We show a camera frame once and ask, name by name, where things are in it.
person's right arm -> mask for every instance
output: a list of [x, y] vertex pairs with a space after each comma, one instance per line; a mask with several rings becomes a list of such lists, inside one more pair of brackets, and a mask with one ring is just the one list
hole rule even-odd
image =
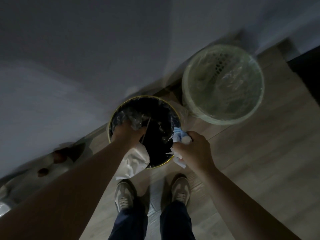
[[236, 240], [298, 240], [293, 232], [227, 178], [214, 165], [210, 144], [194, 131], [189, 145], [173, 148], [208, 188], [212, 201]]

gray sneaker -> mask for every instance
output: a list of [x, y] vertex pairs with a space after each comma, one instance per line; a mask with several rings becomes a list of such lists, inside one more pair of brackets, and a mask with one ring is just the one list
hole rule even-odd
[[180, 201], [187, 205], [190, 199], [190, 184], [186, 177], [179, 177], [173, 184], [172, 189], [172, 202]]
[[134, 195], [134, 189], [129, 183], [121, 181], [118, 184], [114, 194], [114, 201], [118, 213], [121, 210], [128, 209], [134, 206]]

pant leg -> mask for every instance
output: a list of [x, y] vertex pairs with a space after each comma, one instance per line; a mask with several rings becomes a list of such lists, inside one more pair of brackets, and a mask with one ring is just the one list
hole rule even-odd
[[108, 240], [144, 240], [148, 226], [145, 207], [138, 199], [133, 205], [119, 212]]
[[191, 218], [184, 203], [170, 203], [160, 216], [162, 240], [195, 240], [192, 233]]

crumpled paper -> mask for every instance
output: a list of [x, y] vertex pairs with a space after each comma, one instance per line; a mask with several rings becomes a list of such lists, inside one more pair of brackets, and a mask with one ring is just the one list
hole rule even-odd
[[144, 170], [149, 163], [150, 157], [147, 149], [139, 143], [125, 154], [114, 175], [115, 179], [129, 179]]
[[[174, 133], [172, 134], [172, 136], [170, 138], [172, 138], [173, 142], [181, 142], [183, 144], [190, 144], [192, 142], [192, 139], [190, 136], [188, 136], [188, 134], [186, 132], [184, 132], [182, 129], [178, 128], [178, 127], [174, 127]], [[178, 164], [179, 166], [181, 166], [182, 168], [186, 168], [186, 163], [185, 161], [182, 160], [182, 156], [176, 152], [173, 148], [171, 148], [171, 152], [167, 153], [167, 154], [171, 154], [174, 155], [173, 161]]]

forearm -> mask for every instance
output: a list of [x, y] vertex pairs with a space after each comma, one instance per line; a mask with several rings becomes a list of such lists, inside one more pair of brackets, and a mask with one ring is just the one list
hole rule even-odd
[[200, 178], [236, 240], [299, 239], [217, 168]]
[[0, 218], [3, 239], [78, 239], [129, 149], [114, 141], [19, 204]]

